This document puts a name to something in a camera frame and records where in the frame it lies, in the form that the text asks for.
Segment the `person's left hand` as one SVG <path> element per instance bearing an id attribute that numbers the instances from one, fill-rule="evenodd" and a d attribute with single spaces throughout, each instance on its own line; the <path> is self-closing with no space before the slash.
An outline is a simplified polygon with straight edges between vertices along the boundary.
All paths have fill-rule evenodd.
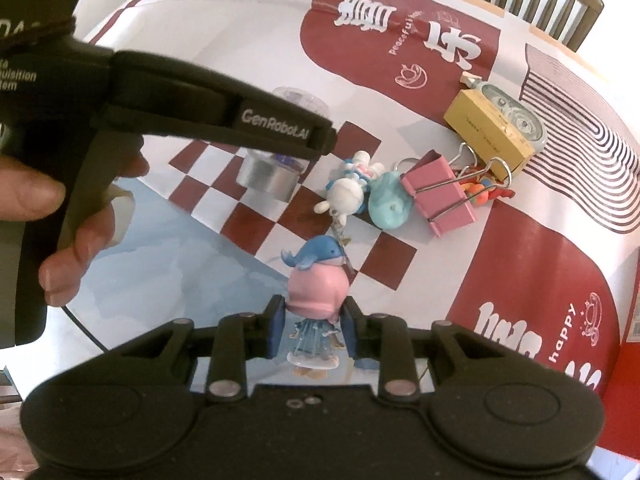
<path id="1" fill-rule="evenodd" d="M 112 242 L 114 209 L 105 205 L 85 218 L 74 232 L 64 226 L 65 185 L 7 154 L 1 156 L 1 220 L 24 223 L 41 245 L 36 250 L 37 285 L 43 301 L 64 307 L 74 299 L 93 259 Z"/>

